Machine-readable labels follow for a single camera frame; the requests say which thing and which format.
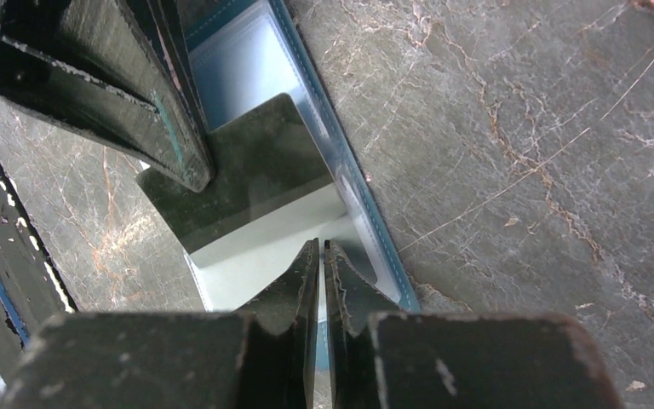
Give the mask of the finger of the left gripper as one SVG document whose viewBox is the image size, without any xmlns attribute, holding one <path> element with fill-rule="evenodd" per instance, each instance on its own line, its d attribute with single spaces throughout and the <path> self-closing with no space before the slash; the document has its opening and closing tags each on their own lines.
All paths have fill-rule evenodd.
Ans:
<svg viewBox="0 0 654 409">
<path fill-rule="evenodd" d="M 127 1 L 0 1 L 0 97 L 149 164 L 199 192 L 215 169 L 205 133 Z"/>
<path fill-rule="evenodd" d="M 205 133 L 206 119 L 193 79 L 176 1 L 135 0 L 126 4 L 180 97 L 181 110 L 195 123 L 198 133 Z"/>
</svg>

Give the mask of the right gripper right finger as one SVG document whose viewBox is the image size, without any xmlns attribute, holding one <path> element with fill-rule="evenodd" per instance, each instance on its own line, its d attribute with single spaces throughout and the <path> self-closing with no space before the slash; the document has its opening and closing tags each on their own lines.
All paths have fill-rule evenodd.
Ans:
<svg viewBox="0 0 654 409">
<path fill-rule="evenodd" d="M 404 311 L 324 244 L 336 408 L 621 408 L 594 339 L 564 314 Z"/>
</svg>

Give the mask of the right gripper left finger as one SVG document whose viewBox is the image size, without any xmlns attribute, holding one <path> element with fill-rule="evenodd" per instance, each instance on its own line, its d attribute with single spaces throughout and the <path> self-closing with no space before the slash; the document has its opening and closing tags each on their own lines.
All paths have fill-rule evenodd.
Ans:
<svg viewBox="0 0 654 409">
<path fill-rule="evenodd" d="M 29 342 L 1 408 L 309 408 L 319 242 L 228 313 L 75 313 Z"/>
</svg>

